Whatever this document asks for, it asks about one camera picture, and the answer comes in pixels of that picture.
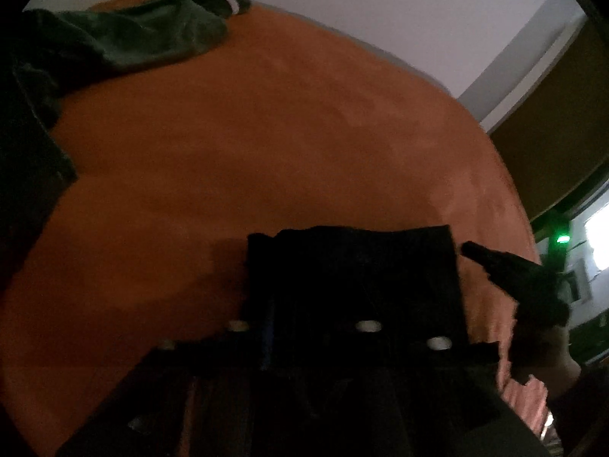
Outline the orange fleece bed blanket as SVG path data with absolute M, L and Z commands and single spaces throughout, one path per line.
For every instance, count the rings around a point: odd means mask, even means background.
M 537 260 L 500 155 L 448 93 L 255 6 L 215 50 L 65 99 L 64 193 L 1 302 L 1 398 L 51 456 L 162 339 L 236 306 L 246 237 L 450 226 Z

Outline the dark jeans pile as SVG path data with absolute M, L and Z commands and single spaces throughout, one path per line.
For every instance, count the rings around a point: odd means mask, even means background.
M 86 29 L 90 13 L 25 10 L 1 29 L 1 285 L 41 236 L 72 162 L 52 139 L 60 102 L 102 77 L 105 62 Z

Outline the dark striped sock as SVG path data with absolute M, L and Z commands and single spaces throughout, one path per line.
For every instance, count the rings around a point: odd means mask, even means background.
M 191 0 L 204 10 L 222 19 L 247 13 L 252 5 L 251 0 Z

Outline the grey-green fleece garment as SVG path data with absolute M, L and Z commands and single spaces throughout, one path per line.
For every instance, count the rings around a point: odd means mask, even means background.
M 120 10 L 60 11 L 65 39 L 120 70 L 180 61 L 215 48 L 227 20 L 191 0 L 148 0 Z

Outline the brown wooden door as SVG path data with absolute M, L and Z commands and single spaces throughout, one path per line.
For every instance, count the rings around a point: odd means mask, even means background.
M 608 179 L 608 42 L 585 24 L 490 134 L 531 221 L 569 211 Z

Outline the black shirt with white graphic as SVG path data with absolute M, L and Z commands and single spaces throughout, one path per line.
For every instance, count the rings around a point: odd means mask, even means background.
M 359 355 L 358 319 L 398 318 L 454 347 Z M 247 240 L 248 330 L 223 355 L 226 389 L 210 456 L 508 456 L 499 353 L 467 335 L 446 226 L 255 233 Z

